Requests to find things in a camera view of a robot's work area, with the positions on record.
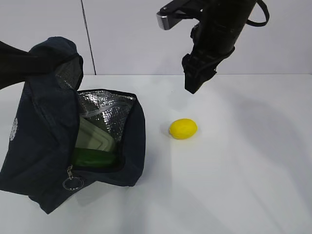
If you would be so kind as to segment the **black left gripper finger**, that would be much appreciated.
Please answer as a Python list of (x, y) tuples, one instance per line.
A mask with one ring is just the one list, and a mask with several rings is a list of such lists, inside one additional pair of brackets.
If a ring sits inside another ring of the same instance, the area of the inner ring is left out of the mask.
[(27, 76), (41, 76), (52, 71), (52, 62), (48, 58), (0, 43), (1, 89), (24, 82)]

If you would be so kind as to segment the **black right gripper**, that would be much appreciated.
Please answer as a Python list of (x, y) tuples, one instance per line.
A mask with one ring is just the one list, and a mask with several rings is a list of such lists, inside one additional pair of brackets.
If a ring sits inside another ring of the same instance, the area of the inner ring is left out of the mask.
[(236, 16), (233, 14), (201, 14), (191, 31), (193, 48), (182, 59), (184, 86), (195, 94), (216, 74), (217, 66), (234, 51)]

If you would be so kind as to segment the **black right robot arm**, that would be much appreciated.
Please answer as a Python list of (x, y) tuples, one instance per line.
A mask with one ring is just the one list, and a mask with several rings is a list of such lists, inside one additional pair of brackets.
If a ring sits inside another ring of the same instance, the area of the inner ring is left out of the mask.
[[(262, 9), (264, 22), (249, 20), (255, 5)], [(262, 0), (217, 0), (205, 7), (191, 31), (193, 49), (182, 59), (185, 89), (194, 94), (216, 74), (217, 66), (235, 50), (245, 25), (263, 27), (269, 18), (268, 7)]]

